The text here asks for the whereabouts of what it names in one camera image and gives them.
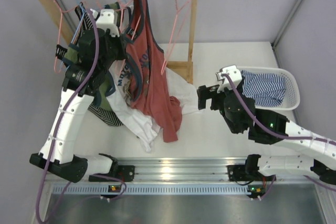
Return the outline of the red tank top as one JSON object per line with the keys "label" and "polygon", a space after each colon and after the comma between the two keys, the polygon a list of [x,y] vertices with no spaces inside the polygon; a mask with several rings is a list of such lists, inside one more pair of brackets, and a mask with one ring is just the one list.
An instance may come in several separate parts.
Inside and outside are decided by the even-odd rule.
{"label": "red tank top", "polygon": [[166,143],[178,140],[182,123],[179,100],[169,94],[167,77],[161,72],[164,51],[152,33],[148,0],[133,0],[133,12],[124,40],[126,65],[132,73],[131,107],[151,116],[163,130]]}

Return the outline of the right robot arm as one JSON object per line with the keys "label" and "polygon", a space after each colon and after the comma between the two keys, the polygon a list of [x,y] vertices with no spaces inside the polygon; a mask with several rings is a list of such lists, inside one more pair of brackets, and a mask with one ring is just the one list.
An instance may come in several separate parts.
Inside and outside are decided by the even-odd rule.
{"label": "right robot arm", "polygon": [[267,156],[250,154],[243,171],[238,174],[231,168],[232,179],[258,180],[261,176],[270,179],[275,175],[297,175],[317,178],[335,185],[335,141],[315,134],[286,116],[272,110],[255,108],[254,101],[240,92],[219,86],[200,86],[197,89],[198,108],[206,108],[211,101],[211,110],[218,111],[233,134],[248,132],[248,139],[258,144],[292,149],[293,156]]}

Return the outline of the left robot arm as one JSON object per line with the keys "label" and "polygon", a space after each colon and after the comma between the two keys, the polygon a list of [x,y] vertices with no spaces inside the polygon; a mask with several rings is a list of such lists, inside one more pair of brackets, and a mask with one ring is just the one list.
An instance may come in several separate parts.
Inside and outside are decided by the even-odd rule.
{"label": "left robot arm", "polygon": [[72,183],[85,176],[114,180],[119,173],[116,158],[102,153],[80,157],[74,154],[74,146],[84,115],[96,101],[109,68],[126,56],[125,46],[110,29],[92,28],[82,33],[75,49],[75,59],[66,63],[61,100],[49,136],[29,162]]}

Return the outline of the black white striped tank top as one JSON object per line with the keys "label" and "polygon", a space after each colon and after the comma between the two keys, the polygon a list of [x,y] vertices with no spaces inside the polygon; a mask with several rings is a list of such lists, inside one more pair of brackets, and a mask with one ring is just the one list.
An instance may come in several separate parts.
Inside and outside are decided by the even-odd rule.
{"label": "black white striped tank top", "polygon": [[[80,19],[82,10],[85,6],[80,3],[80,6],[75,8],[75,13]],[[109,77],[109,68],[112,63],[107,59],[106,35],[110,35],[110,30],[104,31],[98,28],[99,35],[99,57],[92,76],[87,84],[79,91],[79,94],[88,94],[93,96],[93,102],[89,105],[88,110],[96,115],[108,126],[121,126],[121,121],[112,111],[107,95],[111,91],[112,78]],[[84,23],[82,24],[79,36],[74,42],[70,42],[68,48],[57,46],[56,56],[60,59],[66,70],[66,77],[62,84],[63,88],[71,88],[76,90],[77,87],[84,81],[89,73],[95,56],[95,35],[93,24],[88,13],[85,13]]]}

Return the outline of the green tank top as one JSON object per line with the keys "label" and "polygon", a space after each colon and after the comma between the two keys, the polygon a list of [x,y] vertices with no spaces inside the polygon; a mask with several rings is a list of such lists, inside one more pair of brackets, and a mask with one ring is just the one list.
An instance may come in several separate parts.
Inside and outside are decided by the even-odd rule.
{"label": "green tank top", "polygon": [[125,42],[118,27],[118,14],[105,8],[86,11],[88,27],[81,29],[75,42],[69,44],[62,61],[67,70],[62,87],[85,108],[111,111],[108,97],[115,93],[110,67],[126,59]]}

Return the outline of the white motorcycle print tank top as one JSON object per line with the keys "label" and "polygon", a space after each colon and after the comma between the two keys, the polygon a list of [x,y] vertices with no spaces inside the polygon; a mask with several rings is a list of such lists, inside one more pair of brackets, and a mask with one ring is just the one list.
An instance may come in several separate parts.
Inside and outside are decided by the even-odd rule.
{"label": "white motorcycle print tank top", "polygon": [[[118,72],[117,66],[115,62],[109,70],[108,76],[112,78],[112,81],[107,101],[121,123],[140,139],[143,149],[149,153],[161,127],[153,117],[130,107],[130,95],[127,94],[127,88],[132,73],[127,66]],[[182,114],[195,113],[197,110],[196,88],[170,69],[166,70],[166,77],[169,94],[180,101]]]}

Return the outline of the blue white striped garment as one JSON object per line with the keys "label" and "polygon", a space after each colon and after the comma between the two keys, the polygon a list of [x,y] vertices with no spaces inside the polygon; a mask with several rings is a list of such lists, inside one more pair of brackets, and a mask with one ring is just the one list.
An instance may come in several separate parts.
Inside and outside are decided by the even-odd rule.
{"label": "blue white striped garment", "polygon": [[243,95],[255,100],[257,106],[277,107],[284,100],[285,79],[275,73],[252,73],[242,70]]}

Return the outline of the white plastic laundry basket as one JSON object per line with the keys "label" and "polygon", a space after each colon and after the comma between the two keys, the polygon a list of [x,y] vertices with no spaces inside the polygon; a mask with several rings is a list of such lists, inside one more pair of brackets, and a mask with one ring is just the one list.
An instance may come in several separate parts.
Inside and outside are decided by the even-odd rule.
{"label": "white plastic laundry basket", "polygon": [[238,69],[240,71],[246,70],[252,73],[275,73],[279,76],[284,77],[285,79],[286,93],[285,93],[285,97],[284,97],[282,104],[277,107],[263,107],[263,106],[256,105],[256,108],[265,109],[265,110],[269,109],[269,110],[291,111],[297,108],[297,106],[299,105],[300,93],[299,93],[298,85],[296,83],[295,78],[290,72],[284,69],[280,69],[280,68],[261,68],[261,67],[239,66]]}

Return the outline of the aluminium mounting rail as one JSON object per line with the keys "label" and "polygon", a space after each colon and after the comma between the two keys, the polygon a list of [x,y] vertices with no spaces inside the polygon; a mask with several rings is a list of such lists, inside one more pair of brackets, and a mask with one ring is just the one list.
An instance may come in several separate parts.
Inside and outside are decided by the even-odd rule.
{"label": "aluminium mounting rail", "polygon": [[108,179],[84,177],[77,183],[47,175],[56,195],[246,195],[261,199],[275,183],[318,180],[317,165],[303,155],[262,156],[257,162],[219,159],[121,159],[116,175]]}

